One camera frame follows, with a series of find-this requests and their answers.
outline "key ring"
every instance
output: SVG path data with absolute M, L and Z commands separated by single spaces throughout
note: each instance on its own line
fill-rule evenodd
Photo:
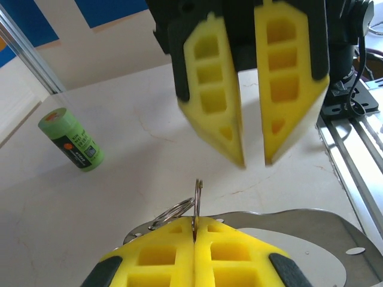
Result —
M 198 217 L 199 208 L 201 203 L 201 192 L 203 188 L 203 182 L 200 179 L 196 180 L 196 190 L 194 194 L 194 215 L 193 215 L 193 240 L 196 241 L 197 229 L 198 229 Z
M 185 212 L 187 212 L 194 205 L 194 198 L 190 197 L 177 203 L 175 206 L 169 208 L 167 211 L 157 216 L 152 225 L 149 226 L 149 230 L 153 231 L 166 224 L 170 219 L 179 218 Z

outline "white table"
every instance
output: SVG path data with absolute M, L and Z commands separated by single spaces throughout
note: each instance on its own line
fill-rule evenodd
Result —
M 80 285 L 129 230 L 193 196 L 197 177 L 202 215 L 314 207 L 357 225 L 314 126 L 264 166 L 257 74 L 239 77 L 245 171 L 195 135 L 178 110 L 170 65 L 48 98 L 0 149 L 0 285 Z M 37 128 L 63 105 L 105 151 L 91 172 Z

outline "yellow foam gripper pad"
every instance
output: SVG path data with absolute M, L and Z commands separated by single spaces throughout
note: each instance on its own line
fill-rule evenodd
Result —
M 264 0 L 254 19 L 265 162 L 272 164 L 314 126 L 329 76 L 312 78 L 306 14 Z
M 122 258 L 110 287 L 282 287 L 270 254 L 288 254 L 212 218 L 176 219 L 112 251 Z
M 238 75 L 224 19 L 209 14 L 184 43 L 190 99 L 178 101 L 196 133 L 221 154 L 245 167 Z
M 177 219 L 104 256 L 122 262 L 110 287 L 194 286 L 191 217 Z

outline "green cylindrical container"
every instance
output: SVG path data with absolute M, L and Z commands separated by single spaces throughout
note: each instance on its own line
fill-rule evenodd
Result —
M 38 127 L 84 172 L 94 169 L 104 159 L 104 152 L 66 108 L 51 111 Z

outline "blue wall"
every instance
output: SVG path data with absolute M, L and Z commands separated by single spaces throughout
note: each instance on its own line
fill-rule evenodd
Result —
M 0 0 L 0 4 L 34 47 L 59 39 L 34 0 Z
M 6 46 L 3 50 L 0 51 L 0 68 L 15 58 L 15 56 L 16 55 L 12 52 L 11 48 Z
M 75 2 L 90 28 L 148 8 L 145 0 L 75 0 Z M 34 47 L 59 39 L 34 0 L 0 0 L 0 4 Z M 15 54 L 9 47 L 0 51 L 0 67 L 14 57 Z
M 148 8 L 145 0 L 75 0 L 75 2 L 90 28 Z

